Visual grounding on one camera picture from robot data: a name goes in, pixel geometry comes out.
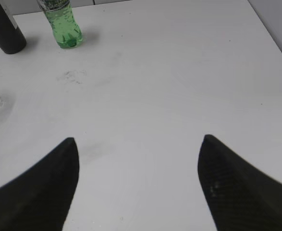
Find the white wall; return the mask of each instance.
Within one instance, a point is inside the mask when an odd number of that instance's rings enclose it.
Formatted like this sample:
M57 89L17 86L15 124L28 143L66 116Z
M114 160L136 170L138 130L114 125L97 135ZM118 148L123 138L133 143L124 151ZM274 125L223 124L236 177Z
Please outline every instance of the white wall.
M13 15L40 11L36 0L4 0ZM93 5L93 0L70 0L73 7ZM124 0L95 0L96 4Z
M249 0L282 51L282 0Z

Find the green plastic bottle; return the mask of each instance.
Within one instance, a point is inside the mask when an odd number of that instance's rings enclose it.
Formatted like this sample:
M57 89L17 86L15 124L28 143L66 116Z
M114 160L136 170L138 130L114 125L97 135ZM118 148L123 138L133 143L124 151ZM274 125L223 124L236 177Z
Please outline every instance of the green plastic bottle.
M82 42L80 27L74 20L69 0L37 0L61 48L73 48Z

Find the black bottle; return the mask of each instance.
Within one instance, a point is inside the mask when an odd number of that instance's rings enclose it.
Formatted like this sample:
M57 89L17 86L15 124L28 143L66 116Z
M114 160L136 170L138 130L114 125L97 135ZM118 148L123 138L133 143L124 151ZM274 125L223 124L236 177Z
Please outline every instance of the black bottle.
M10 14L4 0L0 0L0 47L7 54L21 51L26 45L25 37Z

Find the stain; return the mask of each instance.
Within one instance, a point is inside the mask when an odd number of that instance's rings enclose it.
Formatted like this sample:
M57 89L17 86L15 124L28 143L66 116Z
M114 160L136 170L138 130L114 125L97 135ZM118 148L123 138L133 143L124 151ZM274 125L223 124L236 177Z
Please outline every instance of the stain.
M95 83L94 86L95 87L106 86L106 85L110 84L114 79L115 79L115 77L109 77L109 78L102 79L102 80L98 81L97 83Z
M57 81L66 85L66 84L82 84L82 77L86 76L87 72L86 70L81 70L81 71L67 71L63 75L57 77Z

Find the white table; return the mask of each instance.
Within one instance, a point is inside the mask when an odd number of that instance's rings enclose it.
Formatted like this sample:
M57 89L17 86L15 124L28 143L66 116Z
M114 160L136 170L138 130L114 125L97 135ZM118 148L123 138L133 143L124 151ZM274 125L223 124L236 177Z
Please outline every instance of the white table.
M206 133L282 181L282 54L247 1L74 14L76 49L33 13L15 17L27 48L0 50L0 186L72 136L81 171L64 231L214 231L196 171Z

